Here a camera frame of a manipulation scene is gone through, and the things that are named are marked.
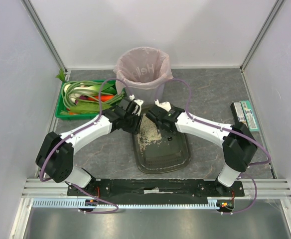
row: carrot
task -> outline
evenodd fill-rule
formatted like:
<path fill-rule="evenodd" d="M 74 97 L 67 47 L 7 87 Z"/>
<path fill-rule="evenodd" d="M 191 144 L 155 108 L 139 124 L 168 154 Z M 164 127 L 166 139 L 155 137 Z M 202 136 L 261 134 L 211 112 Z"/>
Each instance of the carrot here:
<path fill-rule="evenodd" d="M 101 96 L 101 101 L 102 102 L 105 102 L 105 101 L 108 101 L 108 100 L 111 100 L 114 96 L 110 96 L 110 95 L 105 95 L 105 96 Z M 87 100 L 89 101 L 96 101 L 94 98 L 92 97 L 88 97 Z"/>

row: gray countertop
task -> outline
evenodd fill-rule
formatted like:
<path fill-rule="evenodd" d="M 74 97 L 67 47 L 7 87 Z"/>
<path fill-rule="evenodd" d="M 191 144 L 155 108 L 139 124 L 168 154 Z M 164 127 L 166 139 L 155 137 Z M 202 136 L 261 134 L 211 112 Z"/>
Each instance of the gray countertop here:
<path fill-rule="evenodd" d="M 190 112 L 222 123 L 234 123 L 230 104 L 248 100 L 248 94 L 239 69 L 174 69 L 173 76 L 187 80 L 192 88 Z M 72 71 L 70 81 L 115 77 L 111 70 Z M 184 108 L 188 90 L 179 82 L 165 85 L 163 101 Z M 74 129 L 88 120 L 59 120 L 56 132 Z M 261 142 L 258 132 L 253 133 Z M 223 150 L 201 138 L 189 135 L 192 160 L 178 171 L 149 175 L 140 172 L 135 163 L 132 136 L 122 130 L 105 135 L 83 147 L 74 156 L 74 164 L 83 167 L 97 178 L 205 178 L 215 179 L 224 165 Z M 253 162 L 265 161 L 259 149 Z M 269 165 L 247 170 L 254 178 L 272 178 Z"/>

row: black mounting plate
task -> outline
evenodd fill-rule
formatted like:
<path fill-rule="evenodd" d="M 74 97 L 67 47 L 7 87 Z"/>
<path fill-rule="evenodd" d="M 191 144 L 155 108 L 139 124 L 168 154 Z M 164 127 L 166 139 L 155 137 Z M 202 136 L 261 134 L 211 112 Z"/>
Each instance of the black mounting plate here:
<path fill-rule="evenodd" d="M 115 204 L 206 204 L 208 197 L 232 197 L 232 190 L 235 197 L 245 196 L 240 181 L 221 195 L 214 181 L 204 179 L 97 179 L 84 190 L 96 196 L 97 188 L 101 199 Z M 87 197 L 71 186 L 67 195 Z"/>

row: black motor joint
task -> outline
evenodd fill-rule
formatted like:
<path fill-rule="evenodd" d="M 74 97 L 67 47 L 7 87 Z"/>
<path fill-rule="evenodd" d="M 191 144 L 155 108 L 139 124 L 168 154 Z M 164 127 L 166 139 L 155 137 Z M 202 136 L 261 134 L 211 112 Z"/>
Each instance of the black motor joint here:
<path fill-rule="evenodd" d="M 140 106 L 136 102 L 124 97 L 113 111 L 111 109 L 103 110 L 102 115 L 112 123 L 111 132 L 122 129 L 125 132 L 137 134 L 140 132 L 142 115 L 138 116 L 134 112 L 135 110 L 138 112 L 139 109 Z"/>
<path fill-rule="evenodd" d="M 175 123 L 177 118 L 181 113 L 184 112 L 184 109 L 178 107 L 172 107 L 169 111 L 161 108 L 160 106 L 153 106 L 145 115 L 149 120 L 155 123 L 160 129 L 163 129 L 167 132 L 177 132 Z"/>

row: cable clip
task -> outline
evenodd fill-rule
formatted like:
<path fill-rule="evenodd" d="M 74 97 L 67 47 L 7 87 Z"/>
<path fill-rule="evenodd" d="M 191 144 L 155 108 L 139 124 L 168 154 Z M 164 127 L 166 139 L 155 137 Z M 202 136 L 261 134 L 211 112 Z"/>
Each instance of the cable clip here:
<path fill-rule="evenodd" d="M 192 122 L 194 122 L 196 119 L 196 116 L 192 116 Z"/>

